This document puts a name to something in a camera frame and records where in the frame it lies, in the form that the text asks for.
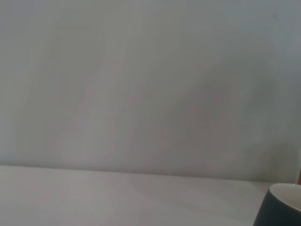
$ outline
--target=mug rim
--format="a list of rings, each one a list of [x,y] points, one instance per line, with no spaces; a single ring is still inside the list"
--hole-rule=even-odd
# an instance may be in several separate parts
[[[289,183],[276,183],[276,184],[272,184],[269,187],[269,191],[271,192],[271,194],[277,198],[280,202],[282,202],[283,204],[293,208],[294,210],[301,212],[301,209],[298,207],[293,206],[292,204],[289,204],[287,201],[285,201],[284,199],[282,199],[281,197],[279,197],[279,195],[275,194],[275,189],[276,188],[289,188],[289,189],[295,189],[298,190],[298,192],[300,192],[301,195],[301,185],[297,185],[297,184],[289,184]]]

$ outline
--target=table surface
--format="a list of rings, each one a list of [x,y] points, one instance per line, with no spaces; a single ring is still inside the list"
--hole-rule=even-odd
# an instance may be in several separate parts
[[[3,226],[251,226],[269,183],[0,166]]]

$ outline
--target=white wall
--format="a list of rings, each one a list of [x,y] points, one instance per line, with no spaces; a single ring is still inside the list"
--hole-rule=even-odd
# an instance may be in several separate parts
[[[298,0],[4,0],[0,163],[292,181]]]

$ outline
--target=black cup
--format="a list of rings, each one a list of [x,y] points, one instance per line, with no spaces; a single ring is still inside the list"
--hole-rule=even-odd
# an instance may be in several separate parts
[[[301,226],[301,186],[272,185],[253,226]]]

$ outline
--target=white table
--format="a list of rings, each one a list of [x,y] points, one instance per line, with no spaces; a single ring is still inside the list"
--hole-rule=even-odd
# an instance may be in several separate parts
[[[0,166],[1,226],[251,226],[268,183]]]

